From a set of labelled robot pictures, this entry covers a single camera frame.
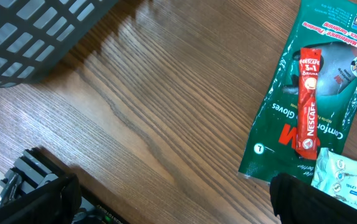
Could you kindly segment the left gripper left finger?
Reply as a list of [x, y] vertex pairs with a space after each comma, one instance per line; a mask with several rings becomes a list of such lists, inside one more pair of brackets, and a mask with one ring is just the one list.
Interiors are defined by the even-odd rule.
[[82, 203], [79, 179], [65, 174], [0, 208], [0, 224], [72, 223]]

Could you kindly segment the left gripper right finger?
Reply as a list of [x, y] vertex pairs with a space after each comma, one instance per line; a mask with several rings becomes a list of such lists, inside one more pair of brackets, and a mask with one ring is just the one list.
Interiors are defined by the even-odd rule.
[[357, 209], [286, 173], [270, 182], [274, 215], [288, 224], [357, 224]]

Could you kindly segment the teal wet wipes pack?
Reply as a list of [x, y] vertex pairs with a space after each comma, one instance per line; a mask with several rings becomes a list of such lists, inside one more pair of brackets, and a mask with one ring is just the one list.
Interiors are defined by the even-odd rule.
[[320, 149], [311, 186], [357, 209], [357, 161]]

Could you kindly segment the red white snack packet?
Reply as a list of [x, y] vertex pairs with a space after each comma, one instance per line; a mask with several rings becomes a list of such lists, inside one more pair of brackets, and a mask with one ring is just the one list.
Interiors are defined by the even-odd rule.
[[307, 160], [317, 158], [318, 114], [316, 90], [321, 50], [300, 49], [296, 152]]

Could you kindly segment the green 3M gloves packet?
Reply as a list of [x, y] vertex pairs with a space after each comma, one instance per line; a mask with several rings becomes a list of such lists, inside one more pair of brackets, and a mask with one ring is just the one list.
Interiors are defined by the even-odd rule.
[[260, 105], [239, 172], [270, 182], [280, 173], [306, 183], [315, 161], [296, 152], [300, 51], [321, 50], [312, 129], [318, 148], [343, 152], [357, 112], [357, 4], [351, 1], [302, 1]]

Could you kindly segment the grey mesh shopping basket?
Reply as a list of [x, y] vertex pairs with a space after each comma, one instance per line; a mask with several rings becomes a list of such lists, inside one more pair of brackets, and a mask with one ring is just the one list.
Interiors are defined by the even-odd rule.
[[0, 88], [35, 83], [117, 0], [0, 0]]

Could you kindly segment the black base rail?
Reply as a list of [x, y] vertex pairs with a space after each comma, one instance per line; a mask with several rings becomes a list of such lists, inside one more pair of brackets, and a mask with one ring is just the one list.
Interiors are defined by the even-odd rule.
[[[43, 155], [39, 147], [24, 150], [22, 156], [15, 160], [14, 166], [0, 180], [0, 208], [64, 174], [57, 164]], [[84, 223], [85, 220], [94, 218], [96, 222], [104, 224], [128, 224], [87, 188], [81, 185], [80, 191], [81, 206], [74, 216], [73, 223]]]

